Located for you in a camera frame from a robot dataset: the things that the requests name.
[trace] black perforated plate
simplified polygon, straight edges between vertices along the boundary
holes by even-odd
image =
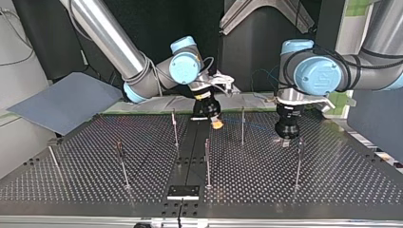
[[[212,188],[201,217],[403,219],[403,176],[335,123],[316,112],[299,121],[306,145],[296,186],[297,141],[281,147],[277,114],[245,118],[244,146],[240,113],[210,130]]]
[[[181,141],[188,117],[177,115],[176,121]],[[117,159],[117,141],[123,142],[129,189]],[[139,208],[149,208],[161,215],[178,156],[171,116],[101,116],[53,150],[60,168],[50,154],[34,159],[22,175],[0,189],[0,200],[66,208],[65,204],[94,205],[86,211],[90,214],[99,210],[96,206],[122,208],[124,215],[136,216],[143,214]],[[124,210],[111,211],[118,216]]]
[[[297,142],[282,148],[276,113],[223,114],[225,126],[170,115],[103,116],[0,181],[0,215],[191,217],[209,219],[403,219],[403,176],[316,112],[299,121],[306,142],[299,188]],[[211,183],[205,188],[204,142]],[[124,142],[125,189],[116,141]],[[166,200],[170,185],[198,185],[200,199]]]

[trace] robotic arm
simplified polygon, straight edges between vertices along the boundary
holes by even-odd
[[[227,92],[234,80],[225,75],[210,77],[192,37],[171,45],[173,56],[154,66],[138,51],[102,0],[61,0],[71,15],[122,73],[124,90],[133,103],[141,103],[178,84],[188,85],[201,101],[202,112],[215,129],[222,127],[221,108],[212,86],[224,84]]]
[[[341,56],[309,40],[284,42],[278,85],[277,133],[299,135],[304,106],[334,108],[326,95],[349,89],[391,90],[403,86],[403,1],[384,0],[358,55]]]

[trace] gray panel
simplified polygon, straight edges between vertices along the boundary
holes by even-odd
[[[403,162],[403,89],[355,91],[348,125],[376,146]]]
[[[122,92],[84,73],[72,73],[46,90],[8,109],[49,130],[66,135],[122,98]]]

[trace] vertical metal pin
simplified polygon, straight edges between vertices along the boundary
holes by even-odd
[[[304,140],[302,137],[299,137],[298,141],[298,167],[297,167],[297,177],[296,177],[296,191],[299,189],[299,174],[300,174],[300,168],[301,168],[301,163],[302,163],[302,156],[304,154]]]
[[[54,151],[53,151],[53,148],[51,147],[51,145],[48,146],[48,149],[50,151],[54,164],[56,164],[56,166],[59,168],[59,162],[57,161],[56,156],[54,155]]]
[[[207,189],[210,189],[211,186],[211,180],[210,180],[210,141],[208,139],[205,139],[205,162],[207,166]]]
[[[245,125],[245,108],[242,107],[242,139],[241,139],[241,144],[243,145],[245,142],[244,139],[244,125]]]
[[[175,109],[172,111],[172,124],[174,125],[174,131],[175,131],[175,146],[179,147],[179,143],[178,143],[178,130],[177,130],[177,123],[175,120]]]
[[[116,142],[116,152],[117,152],[118,160],[121,163],[122,170],[125,175],[125,188],[130,189],[131,187],[130,187],[130,183],[128,182],[127,172],[125,169],[125,152],[124,152],[124,147],[123,147],[123,143],[121,140],[118,140]]]

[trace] metal frame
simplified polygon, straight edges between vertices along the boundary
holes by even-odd
[[[279,10],[291,23],[296,22],[297,28],[305,33],[314,25],[314,20],[306,9],[300,5],[298,0],[246,0],[235,1],[231,8],[225,13],[220,22],[220,27],[224,35],[228,35],[237,25],[239,25],[249,14],[261,7],[274,7]]]

